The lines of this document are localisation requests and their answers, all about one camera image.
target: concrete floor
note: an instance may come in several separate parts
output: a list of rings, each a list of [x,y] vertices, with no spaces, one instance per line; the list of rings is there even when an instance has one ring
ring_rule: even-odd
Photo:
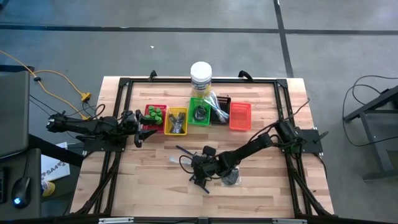
[[[398,29],[394,0],[280,0],[286,29]],[[272,0],[10,0],[3,24],[79,26],[275,28]],[[313,119],[323,139],[324,160],[335,213],[346,218],[398,221],[398,178],[364,183],[376,172],[370,147],[354,147],[344,136],[341,107],[345,91],[363,75],[396,77],[398,36],[287,35],[294,77],[304,78]],[[28,65],[62,72],[96,102],[106,75],[189,75],[204,60],[216,76],[286,77],[279,34],[55,32],[0,30],[0,49]],[[0,64],[15,64],[0,56]],[[47,88],[81,107],[79,96],[56,75],[42,75]],[[380,91],[398,81],[369,78]],[[73,111],[31,82],[31,94],[56,110]],[[375,94],[358,89],[369,101]],[[346,112],[359,104],[348,98]],[[30,132],[50,142],[74,142],[45,129],[47,115],[30,109]],[[353,141],[367,142],[362,125],[348,125]]]

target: wooden table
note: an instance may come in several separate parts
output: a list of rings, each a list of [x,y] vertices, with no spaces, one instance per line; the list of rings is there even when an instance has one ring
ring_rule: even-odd
[[[111,116],[120,77],[104,77],[98,104],[106,105],[103,115]],[[293,111],[307,100],[304,81],[287,79]],[[175,145],[191,152],[201,152],[203,146],[212,146],[217,152],[242,146],[259,129],[277,120],[276,102],[272,85],[217,83],[212,85],[220,96],[232,101],[252,104],[252,130],[232,131],[227,126],[188,125],[186,136],[166,136],[156,133],[142,148],[136,148],[133,138],[128,139],[119,166],[112,216],[146,217],[293,217],[292,199],[285,159],[276,147],[263,149],[239,165],[241,184],[224,187],[220,180],[207,183],[210,194],[189,182],[190,175],[180,165],[169,161],[182,155]],[[146,104],[188,107],[191,85],[188,83],[136,83],[132,89],[130,110],[144,111]],[[296,125],[313,128],[309,105],[296,116]],[[97,187],[103,163],[103,152],[94,152],[81,167],[72,210],[76,211],[89,199]],[[328,184],[321,162],[314,155],[304,154],[303,164],[307,184],[319,202],[333,213]],[[300,208],[304,211],[299,190]],[[104,191],[103,207],[108,189]]]

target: plastic basket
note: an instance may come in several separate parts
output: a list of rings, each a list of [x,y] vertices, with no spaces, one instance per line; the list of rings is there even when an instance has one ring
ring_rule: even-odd
[[[229,128],[238,131],[251,129],[251,104],[231,103],[231,114],[229,115]]]
[[[145,106],[145,115],[149,114],[149,106],[153,106],[155,109],[160,108],[162,110],[162,119],[163,119],[163,123],[161,125],[156,125],[156,124],[152,124],[152,125],[144,125],[142,128],[144,130],[153,130],[156,129],[158,132],[163,132],[164,130],[164,126],[165,126],[165,117],[166,117],[166,109],[167,106],[166,105],[146,105]]]
[[[221,110],[229,114],[229,105],[231,104],[231,98],[230,97],[217,96],[217,100],[218,100],[218,103],[220,104]],[[220,121],[220,119],[218,118],[218,116],[216,114],[216,111],[213,110],[213,108],[211,108],[210,122],[212,124],[227,125],[229,123],[229,120],[227,120],[226,123],[222,123]]]
[[[193,119],[193,114],[195,112],[195,108],[197,106],[202,105],[206,111],[206,118],[203,121],[197,121],[195,119]],[[192,97],[190,102],[189,102],[189,117],[188,117],[188,123],[190,124],[196,124],[196,125],[204,125],[204,126],[208,126],[210,124],[210,105],[208,103],[206,103],[203,99],[201,98],[195,98]]]
[[[184,122],[182,123],[182,129],[184,130],[184,133],[182,133],[182,134],[170,133],[170,130],[171,130],[173,124],[169,120],[169,115],[173,114],[175,117],[177,117],[179,113],[185,113],[185,119],[184,119]],[[187,117],[188,117],[188,108],[167,108],[164,134],[172,135],[172,136],[184,136],[184,135],[186,135],[187,132],[188,132]]]

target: green basket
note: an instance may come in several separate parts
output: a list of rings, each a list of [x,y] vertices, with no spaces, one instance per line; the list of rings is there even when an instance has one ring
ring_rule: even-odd
[[[195,111],[195,108],[199,105],[202,105],[207,110],[206,119],[204,119],[203,121],[196,121],[195,119],[193,119],[193,112]],[[208,126],[210,124],[210,105],[201,98],[192,97],[189,102],[188,123]]]

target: paper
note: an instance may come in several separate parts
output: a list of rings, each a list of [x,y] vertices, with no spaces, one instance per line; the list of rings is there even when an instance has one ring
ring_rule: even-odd
[[[57,144],[57,146],[68,150],[68,144],[66,142]],[[69,174],[69,164],[61,162],[58,159],[42,155],[42,181],[57,180],[61,177],[66,177]]]

